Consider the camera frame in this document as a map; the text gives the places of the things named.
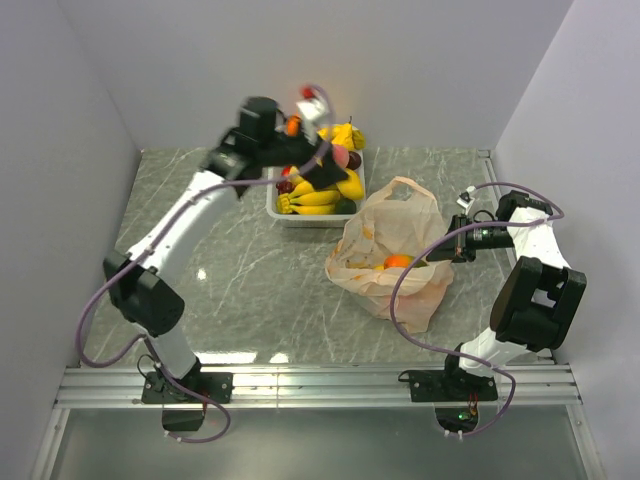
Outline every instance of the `plastic container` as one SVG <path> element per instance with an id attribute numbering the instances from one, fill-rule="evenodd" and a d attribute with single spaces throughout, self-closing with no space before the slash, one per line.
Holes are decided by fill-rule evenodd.
<path id="1" fill-rule="evenodd" d="M 364 201 L 367 199 L 367 186 L 364 182 L 364 156 L 362 150 L 356 150 L 362 158 L 362 164 L 360 168 L 356 170 L 356 173 L 360 177 L 362 187 L 364 188 L 364 198 L 356 202 L 358 207 L 357 211 L 360 211 Z M 282 168 L 270 168 L 267 171 L 267 178 L 277 178 L 282 175 Z M 278 198 L 278 190 L 274 184 L 267 185 L 267 213 L 270 217 L 275 218 L 276 221 L 285 227 L 315 227 L 315 228 L 342 228 L 347 221 L 353 217 L 351 215 L 292 215 L 278 213 L 276 210 L 276 199 Z"/>

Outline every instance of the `orange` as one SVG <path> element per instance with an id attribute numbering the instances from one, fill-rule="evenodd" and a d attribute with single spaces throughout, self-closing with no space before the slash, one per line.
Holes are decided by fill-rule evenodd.
<path id="1" fill-rule="evenodd" d="M 413 260 L 413 257 L 411 255 L 402 255 L 402 254 L 390 255 L 384 261 L 384 268 L 393 268 L 393 267 L 407 268 L 412 260 Z"/>

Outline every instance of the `white wall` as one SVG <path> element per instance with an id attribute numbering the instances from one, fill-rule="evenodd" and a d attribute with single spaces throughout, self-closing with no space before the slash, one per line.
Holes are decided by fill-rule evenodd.
<path id="1" fill-rule="evenodd" d="M 323 85 L 377 145 L 494 147 L 571 0 L 59 0 L 143 147 Z"/>
<path id="2" fill-rule="evenodd" d="M 55 0 L 0 3 L 0 477 L 28 478 L 138 152 Z"/>
<path id="3" fill-rule="evenodd" d="M 640 3 L 576 0 L 497 147 L 500 178 L 566 209 L 588 287 L 561 353 L 611 479 L 640 472 Z"/>

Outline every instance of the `beige plastic bag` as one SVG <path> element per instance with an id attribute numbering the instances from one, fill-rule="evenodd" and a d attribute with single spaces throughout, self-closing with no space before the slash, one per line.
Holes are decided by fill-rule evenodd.
<path id="1" fill-rule="evenodd" d="M 407 185 L 407 200 L 389 199 Z M 342 240 L 325 262 L 327 277 L 356 294 L 357 301 L 379 318 L 390 319 L 391 292 L 403 268 L 373 270 L 392 254 L 418 255 L 447 231 L 436 198 L 416 182 L 395 177 L 375 192 L 347 222 Z M 396 303 L 396 317 L 408 332 L 424 332 L 453 281 L 450 262 L 414 268 L 404 279 Z"/>

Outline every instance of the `marble countertop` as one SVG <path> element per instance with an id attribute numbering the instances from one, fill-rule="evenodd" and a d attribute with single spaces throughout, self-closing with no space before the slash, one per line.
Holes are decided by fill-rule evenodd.
<path id="1" fill-rule="evenodd" d="M 147 150 L 143 154 L 116 247 L 126 251 L 177 200 L 206 150 Z M 394 176 L 431 190 L 448 225 L 455 200 L 485 181 L 471 149 L 365 150 L 368 193 Z M 254 188 L 193 252 L 177 286 L 186 302 L 181 324 L 203 363 L 360 363 L 439 359 L 403 339 L 387 320 L 370 316 L 351 294 L 325 276 L 324 261 L 342 229 L 290 229 L 265 210 L 264 188 Z M 493 210 L 484 191 L 478 208 Z M 455 277 L 429 329 L 416 336 L 453 348 L 489 322 L 493 301 L 510 271 L 504 251 L 478 252 L 476 262 L 454 265 Z M 91 357 L 119 351 L 135 330 L 106 299 L 87 341 Z M 131 365 L 138 346 L 118 365 Z"/>

